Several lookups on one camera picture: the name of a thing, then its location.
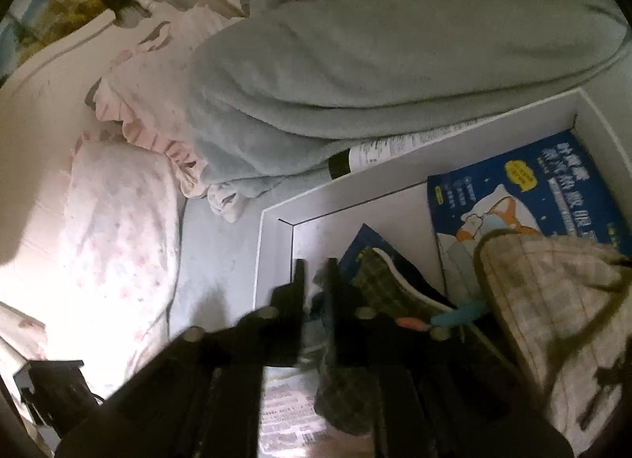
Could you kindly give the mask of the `pink powder puff packet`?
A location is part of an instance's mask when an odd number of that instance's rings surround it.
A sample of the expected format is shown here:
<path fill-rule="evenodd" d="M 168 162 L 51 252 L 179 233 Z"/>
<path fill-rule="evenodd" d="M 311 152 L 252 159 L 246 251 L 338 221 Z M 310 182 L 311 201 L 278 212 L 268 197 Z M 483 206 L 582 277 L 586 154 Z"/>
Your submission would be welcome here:
<path fill-rule="evenodd" d="M 316 457 L 328 440 L 315 411 L 319 375 L 314 368 L 266 367 L 259 409 L 258 457 Z"/>

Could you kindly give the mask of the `green plaid slipper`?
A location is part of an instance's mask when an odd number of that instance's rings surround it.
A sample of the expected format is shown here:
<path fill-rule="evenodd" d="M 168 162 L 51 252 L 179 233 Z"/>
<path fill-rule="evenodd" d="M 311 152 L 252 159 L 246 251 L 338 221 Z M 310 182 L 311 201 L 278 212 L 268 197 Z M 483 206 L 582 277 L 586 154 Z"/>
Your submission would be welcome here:
<path fill-rule="evenodd" d="M 394 321 L 420 320 L 427 323 L 452 310 L 449 301 L 432 287 L 421 292 L 396 268 L 395 259 L 379 248 L 366 248 L 355 277 L 348 283 L 357 287 L 366 303 Z M 373 431 L 376 379 L 361 368 L 334 368 L 328 342 L 319 365 L 315 411 L 335 430 L 354 437 Z"/>

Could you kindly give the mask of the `pink ruffled pillow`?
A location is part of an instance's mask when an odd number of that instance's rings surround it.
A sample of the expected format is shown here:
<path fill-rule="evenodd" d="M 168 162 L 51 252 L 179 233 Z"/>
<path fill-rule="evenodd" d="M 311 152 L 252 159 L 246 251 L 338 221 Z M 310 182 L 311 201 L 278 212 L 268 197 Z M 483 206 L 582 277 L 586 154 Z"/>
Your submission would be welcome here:
<path fill-rule="evenodd" d="M 178 11 L 121 52 L 86 97 L 98 120 L 121 124 L 128 143 L 166 156 L 188 198 L 208 188 L 203 181 L 207 161 L 196 154 L 186 120 L 193 54 L 203 41 L 238 21 L 205 6 Z"/>

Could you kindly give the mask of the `white bed headboard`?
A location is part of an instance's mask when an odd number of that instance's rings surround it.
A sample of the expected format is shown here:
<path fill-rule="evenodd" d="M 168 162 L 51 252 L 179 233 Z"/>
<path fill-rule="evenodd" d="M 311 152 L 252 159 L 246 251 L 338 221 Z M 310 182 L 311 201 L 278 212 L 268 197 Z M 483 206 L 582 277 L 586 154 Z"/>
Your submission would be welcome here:
<path fill-rule="evenodd" d="M 45 254 L 57 241 L 77 138 L 98 130 L 85 100 L 125 49 L 161 19 L 121 26 L 107 9 L 31 56 L 1 87 L 1 263 Z"/>

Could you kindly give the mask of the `blue packet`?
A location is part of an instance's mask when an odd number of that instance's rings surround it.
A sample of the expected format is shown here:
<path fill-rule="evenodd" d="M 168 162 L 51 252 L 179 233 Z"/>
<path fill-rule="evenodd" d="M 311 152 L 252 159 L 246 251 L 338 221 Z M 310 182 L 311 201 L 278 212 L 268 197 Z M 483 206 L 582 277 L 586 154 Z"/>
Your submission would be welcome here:
<path fill-rule="evenodd" d="M 366 248 L 379 248 L 390 257 L 397 254 L 395 248 L 369 225 L 363 224 L 339 261 L 340 277 L 350 282 L 357 274 Z"/>

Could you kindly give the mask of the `white cardboard box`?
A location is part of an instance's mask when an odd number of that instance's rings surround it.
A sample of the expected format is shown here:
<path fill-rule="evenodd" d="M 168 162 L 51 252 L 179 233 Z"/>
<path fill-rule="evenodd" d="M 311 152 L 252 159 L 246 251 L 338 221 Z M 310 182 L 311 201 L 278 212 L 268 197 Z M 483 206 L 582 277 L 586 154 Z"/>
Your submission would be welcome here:
<path fill-rule="evenodd" d="M 327 422 L 329 442 L 373 457 L 588 457 L 605 454 L 630 428 L 631 376 L 623 405 L 595 447 L 575 455 L 537 410 L 493 308 L 481 297 L 457 305 L 447 295 L 429 213 L 427 180 L 570 131 L 596 164 L 631 229 L 631 158 L 582 91 L 509 111 L 357 171 L 263 211 L 254 305 L 305 261 L 305 295 L 315 328 L 307 365 L 317 370 L 325 329 L 325 262 L 339 263 L 363 224 L 397 251 L 396 268 L 417 290 L 432 287 L 451 312 L 429 322 L 394 321 L 378 361 L 373 431 L 354 437 Z"/>

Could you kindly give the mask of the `blue eye mask box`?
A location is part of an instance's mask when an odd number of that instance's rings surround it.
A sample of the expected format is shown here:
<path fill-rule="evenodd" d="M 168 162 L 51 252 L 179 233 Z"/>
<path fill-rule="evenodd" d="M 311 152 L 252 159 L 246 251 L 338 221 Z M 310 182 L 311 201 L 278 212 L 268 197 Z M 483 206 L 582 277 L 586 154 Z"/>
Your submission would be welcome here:
<path fill-rule="evenodd" d="M 474 249 L 494 230 L 578 236 L 631 254 L 631 229 L 570 131 L 429 177 L 427 197 L 447 295 L 457 305 L 481 297 Z"/>

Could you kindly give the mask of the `grey-green fleece blanket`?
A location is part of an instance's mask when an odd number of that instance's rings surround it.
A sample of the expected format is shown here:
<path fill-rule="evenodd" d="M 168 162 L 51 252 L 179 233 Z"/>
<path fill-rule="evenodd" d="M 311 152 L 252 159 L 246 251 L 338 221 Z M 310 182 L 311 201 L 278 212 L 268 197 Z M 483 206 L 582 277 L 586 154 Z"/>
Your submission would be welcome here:
<path fill-rule="evenodd" d="M 631 48 L 615 0 L 241 0 L 194 52 L 188 123 L 208 183 L 257 195 L 380 137 L 503 113 Z"/>

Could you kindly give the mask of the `white floral pillow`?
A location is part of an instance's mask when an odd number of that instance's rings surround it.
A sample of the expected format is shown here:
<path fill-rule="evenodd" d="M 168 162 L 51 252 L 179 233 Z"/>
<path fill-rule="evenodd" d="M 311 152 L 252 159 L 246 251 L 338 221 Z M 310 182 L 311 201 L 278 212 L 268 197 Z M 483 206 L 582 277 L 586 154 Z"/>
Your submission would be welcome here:
<path fill-rule="evenodd" d="M 75 148 L 56 253 L 48 341 L 93 375 L 123 382 L 168 338 L 181 193 L 165 156 L 118 136 Z"/>

